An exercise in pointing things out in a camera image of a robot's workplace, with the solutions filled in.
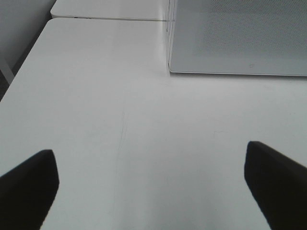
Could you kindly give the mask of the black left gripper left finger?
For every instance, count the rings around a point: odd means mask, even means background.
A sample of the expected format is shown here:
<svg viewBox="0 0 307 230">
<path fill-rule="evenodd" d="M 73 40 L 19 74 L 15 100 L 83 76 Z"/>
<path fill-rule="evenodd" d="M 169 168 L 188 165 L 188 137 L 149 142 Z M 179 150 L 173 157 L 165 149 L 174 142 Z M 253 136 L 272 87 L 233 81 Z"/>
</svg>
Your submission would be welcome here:
<svg viewBox="0 0 307 230">
<path fill-rule="evenodd" d="M 0 228 L 38 230 L 53 204 L 59 174 L 52 150 L 42 150 L 0 178 Z"/>
</svg>

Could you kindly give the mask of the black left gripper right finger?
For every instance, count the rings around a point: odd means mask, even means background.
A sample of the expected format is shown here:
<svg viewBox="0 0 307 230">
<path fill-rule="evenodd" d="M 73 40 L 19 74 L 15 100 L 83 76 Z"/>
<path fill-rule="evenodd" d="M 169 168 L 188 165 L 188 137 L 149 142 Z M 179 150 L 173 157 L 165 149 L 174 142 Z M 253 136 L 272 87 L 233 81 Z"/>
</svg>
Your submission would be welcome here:
<svg viewBox="0 0 307 230">
<path fill-rule="evenodd" d="M 307 228 L 307 169 L 259 141 L 247 145 L 244 178 L 272 230 Z"/>
</svg>

